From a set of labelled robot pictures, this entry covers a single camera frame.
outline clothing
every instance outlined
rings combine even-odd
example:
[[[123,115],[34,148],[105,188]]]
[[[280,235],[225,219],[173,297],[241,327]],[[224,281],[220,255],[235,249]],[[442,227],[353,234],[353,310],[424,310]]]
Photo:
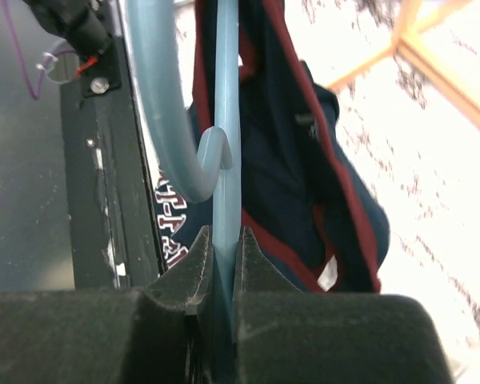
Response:
[[[195,3],[189,116],[196,142],[213,125],[216,6],[217,0]],[[379,292],[389,223],[336,140],[338,99],[314,84],[297,59],[278,2],[242,0],[239,12],[242,224],[301,290],[323,292],[318,277],[334,260],[338,279],[328,291]],[[186,203],[167,180],[155,197],[172,264],[212,223],[212,199]]]

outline gray floor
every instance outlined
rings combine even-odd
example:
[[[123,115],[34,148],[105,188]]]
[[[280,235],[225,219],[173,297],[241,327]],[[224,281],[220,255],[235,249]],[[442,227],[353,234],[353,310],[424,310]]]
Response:
[[[54,40],[10,0],[31,81]],[[0,7],[0,290],[71,288],[69,223],[58,88],[31,100]]]

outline light blue hanger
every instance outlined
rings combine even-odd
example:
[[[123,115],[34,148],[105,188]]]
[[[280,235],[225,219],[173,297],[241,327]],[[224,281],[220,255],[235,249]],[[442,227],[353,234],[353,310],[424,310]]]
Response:
[[[238,110],[238,0],[218,0],[215,71],[215,126],[197,148],[183,105],[178,69],[174,4],[170,0],[126,2],[138,91],[160,167],[188,202],[214,196],[215,290],[224,300],[229,324],[242,189]]]

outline red wire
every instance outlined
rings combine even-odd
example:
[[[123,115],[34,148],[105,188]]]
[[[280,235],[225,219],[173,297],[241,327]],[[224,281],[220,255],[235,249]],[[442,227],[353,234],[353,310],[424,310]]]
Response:
[[[77,69],[77,76],[82,75],[83,72],[91,68],[94,64],[98,62],[98,58],[96,56],[91,56],[89,60],[84,62],[78,69]]]

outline wooden stick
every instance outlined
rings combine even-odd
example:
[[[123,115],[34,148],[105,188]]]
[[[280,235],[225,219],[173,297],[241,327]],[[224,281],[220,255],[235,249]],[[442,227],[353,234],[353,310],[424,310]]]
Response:
[[[471,2],[472,0],[449,0],[416,22],[410,29],[417,34],[422,34],[429,28],[441,24],[452,13],[461,10]]]
[[[344,88],[349,82],[354,80],[360,74],[366,72],[369,68],[383,60],[384,58],[391,56],[394,52],[395,47],[387,43],[382,48],[378,48],[367,60],[357,64],[356,66],[351,67],[349,70],[345,71],[343,75],[336,78],[332,83],[326,86],[327,89],[330,89],[334,92],[339,92]]]
[[[397,52],[422,72],[480,129],[480,95],[425,46],[417,34],[404,33],[398,44]]]
[[[396,45],[402,34],[407,31],[416,22],[416,17],[423,0],[403,0],[400,6],[400,12],[394,22],[391,42]]]

